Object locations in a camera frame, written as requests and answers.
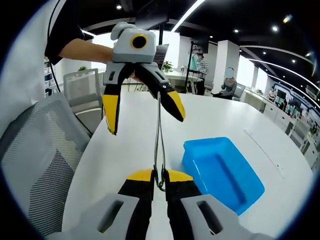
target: metal tweezers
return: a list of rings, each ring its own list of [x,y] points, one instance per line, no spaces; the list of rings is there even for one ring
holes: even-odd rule
[[[156,134],[155,134],[153,169],[155,172],[154,178],[155,178],[155,182],[156,182],[157,187],[161,191],[165,192],[166,189],[163,188],[163,186],[165,183],[166,155],[165,155],[164,139],[162,136],[162,128],[161,128],[161,96],[160,96],[160,92],[158,92],[157,98],[158,98],[158,119],[157,119]],[[162,145],[162,168],[161,168],[161,181],[160,182],[159,182],[158,169],[157,169],[159,132],[160,132],[160,136],[161,136],[161,145]]]

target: white pillar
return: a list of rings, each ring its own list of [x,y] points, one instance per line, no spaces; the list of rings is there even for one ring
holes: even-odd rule
[[[257,66],[254,66],[253,79],[252,79],[252,84],[251,84],[251,87],[253,87],[253,88],[255,88],[256,84],[257,84],[258,71],[259,71],[259,68]]]
[[[239,65],[239,46],[229,40],[219,41],[216,54],[216,64],[213,78],[212,93],[221,91],[221,85],[225,81],[227,68],[234,69],[234,78],[237,78]]]

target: chair backrest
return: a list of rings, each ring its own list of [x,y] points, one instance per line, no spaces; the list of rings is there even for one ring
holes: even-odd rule
[[[236,84],[236,89],[235,89],[235,92],[234,92],[233,96],[234,96],[235,98],[240,99],[241,96],[242,96],[242,93],[243,93],[244,90],[245,90],[245,88],[246,88],[245,85],[242,85],[242,84],[240,84],[240,83],[237,83],[237,84]]]
[[[101,84],[97,68],[64,75],[63,89],[70,107],[96,101],[98,106],[102,107]]]
[[[6,183],[43,236],[62,230],[69,187],[89,140],[62,93],[28,108],[0,139]]]

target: monitor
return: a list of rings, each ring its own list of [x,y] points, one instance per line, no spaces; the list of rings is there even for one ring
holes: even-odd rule
[[[154,55],[153,61],[158,64],[159,69],[162,69],[162,66],[165,62],[165,57],[169,48],[169,44],[163,44],[156,46],[156,53]]]
[[[209,50],[209,36],[208,35],[202,35],[199,37],[195,37],[192,39],[193,42],[196,43],[195,46],[193,46],[192,52],[197,53],[198,51],[207,54]]]
[[[286,94],[285,92],[283,92],[283,91],[281,91],[281,90],[278,89],[276,95],[277,95],[280,99],[286,99],[286,95],[287,95],[287,94]]]
[[[151,0],[140,9],[135,18],[135,25],[139,29],[151,30],[169,21],[170,0]]]
[[[301,101],[294,96],[292,101],[291,101],[291,103],[290,103],[290,105],[295,106],[297,109],[300,109]]]

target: blue plastic container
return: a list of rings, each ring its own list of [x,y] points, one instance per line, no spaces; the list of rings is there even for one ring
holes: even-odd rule
[[[227,137],[184,143],[183,165],[202,194],[242,214],[265,192],[244,156]]]

